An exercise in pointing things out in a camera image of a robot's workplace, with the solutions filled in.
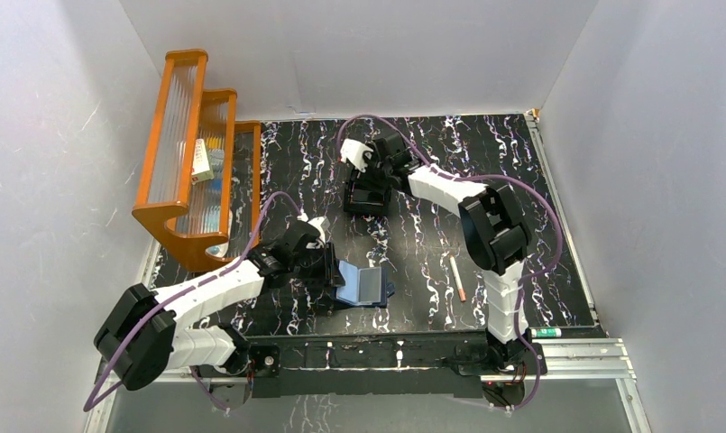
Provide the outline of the blue leather card holder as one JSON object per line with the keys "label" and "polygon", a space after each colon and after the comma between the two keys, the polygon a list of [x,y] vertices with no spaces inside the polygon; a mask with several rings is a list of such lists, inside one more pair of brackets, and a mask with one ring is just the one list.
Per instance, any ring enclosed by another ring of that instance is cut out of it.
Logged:
{"label": "blue leather card holder", "polygon": [[332,291],[335,301],[357,308],[386,308],[395,293],[394,282],[380,266],[361,268],[349,262],[339,263],[344,283]]}

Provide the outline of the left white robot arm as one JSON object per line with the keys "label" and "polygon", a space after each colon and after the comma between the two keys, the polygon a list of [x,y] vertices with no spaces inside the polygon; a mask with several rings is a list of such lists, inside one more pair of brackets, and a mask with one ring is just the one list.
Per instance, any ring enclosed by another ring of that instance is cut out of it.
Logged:
{"label": "left white robot arm", "polygon": [[243,335],[228,326],[196,323],[292,280],[322,288],[342,285],[334,246],[326,240],[329,226],[325,216],[302,216],[277,239],[253,247],[241,262],[156,290],[134,284],[96,333],[96,350],[129,391],[183,367],[245,372],[253,348]]}

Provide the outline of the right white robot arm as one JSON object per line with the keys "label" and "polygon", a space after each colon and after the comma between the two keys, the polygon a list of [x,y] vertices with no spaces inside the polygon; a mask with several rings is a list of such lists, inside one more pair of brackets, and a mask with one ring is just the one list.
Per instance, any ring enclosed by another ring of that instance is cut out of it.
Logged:
{"label": "right white robot arm", "polygon": [[484,280],[489,364],[499,373],[512,373],[522,364],[528,345],[520,280],[531,241],[513,191],[465,180],[419,161],[399,134],[370,143],[346,139],[341,159],[371,191],[397,190],[460,218],[466,250]]}

